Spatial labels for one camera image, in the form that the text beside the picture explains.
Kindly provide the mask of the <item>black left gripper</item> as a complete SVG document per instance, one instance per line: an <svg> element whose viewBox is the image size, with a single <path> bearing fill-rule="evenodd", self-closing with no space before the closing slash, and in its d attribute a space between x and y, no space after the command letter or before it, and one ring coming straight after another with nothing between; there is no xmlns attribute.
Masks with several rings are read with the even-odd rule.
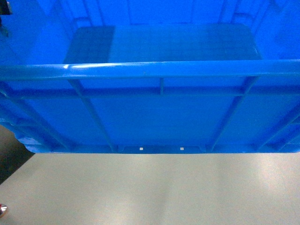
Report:
<svg viewBox="0 0 300 225"><path fill-rule="evenodd" d="M0 0L0 15L12 15L12 8L9 1ZM0 33L5 37L9 37L7 28L2 24L2 19L0 19Z"/></svg>

